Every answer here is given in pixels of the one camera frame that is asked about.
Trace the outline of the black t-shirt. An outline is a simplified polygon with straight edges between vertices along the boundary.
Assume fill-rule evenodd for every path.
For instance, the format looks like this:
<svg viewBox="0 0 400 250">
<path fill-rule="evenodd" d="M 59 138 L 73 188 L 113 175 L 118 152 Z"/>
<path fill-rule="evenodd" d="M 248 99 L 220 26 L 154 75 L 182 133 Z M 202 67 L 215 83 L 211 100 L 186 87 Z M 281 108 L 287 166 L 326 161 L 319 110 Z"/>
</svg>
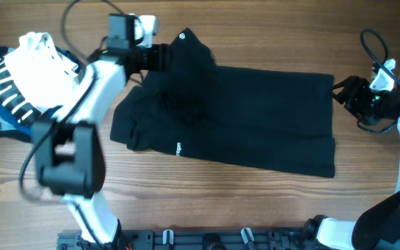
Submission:
<svg viewBox="0 0 400 250">
<path fill-rule="evenodd" d="M 149 72 L 116 107 L 112 141 L 132 151 L 335 176 L 332 75 L 220 66 L 189 28 L 169 48 L 169 70 Z"/>
</svg>

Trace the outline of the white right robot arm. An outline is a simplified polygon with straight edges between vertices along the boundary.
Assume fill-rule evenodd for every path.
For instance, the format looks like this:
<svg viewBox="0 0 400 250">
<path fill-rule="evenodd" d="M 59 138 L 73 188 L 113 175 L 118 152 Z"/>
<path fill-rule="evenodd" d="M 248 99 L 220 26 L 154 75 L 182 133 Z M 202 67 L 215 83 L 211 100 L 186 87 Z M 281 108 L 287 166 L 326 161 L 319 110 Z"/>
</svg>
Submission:
<svg viewBox="0 0 400 250">
<path fill-rule="evenodd" d="M 349 78 L 340 84 L 335 99 L 367 119 L 391 119 L 400 138 L 400 76 L 392 73 L 395 61 L 375 62 L 372 81 L 359 87 Z M 394 194 L 365 211 L 356 221 L 318 215 L 299 231 L 302 249 L 400 249 L 400 157 Z"/>
</svg>

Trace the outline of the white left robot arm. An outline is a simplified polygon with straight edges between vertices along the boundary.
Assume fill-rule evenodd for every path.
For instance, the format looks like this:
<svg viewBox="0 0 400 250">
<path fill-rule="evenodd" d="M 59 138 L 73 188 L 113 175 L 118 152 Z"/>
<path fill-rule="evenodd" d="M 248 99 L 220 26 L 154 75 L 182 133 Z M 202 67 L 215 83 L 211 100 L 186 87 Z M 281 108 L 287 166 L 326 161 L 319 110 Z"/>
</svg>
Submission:
<svg viewBox="0 0 400 250">
<path fill-rule="evenodd" d="M 128 78 L 142 70 L 166 71 L 168 44 L 154 44 L 153 15 L 111 14 L 105 45 L 86 59 L 82 91 L 51 118 L 32 126 L 37 182 L 60 201 L 81 228 L 82 249 L 126 249 L 121 224 L 111 212 L 102 187 L 106 177 L 98 127 Z"/>
</svg>

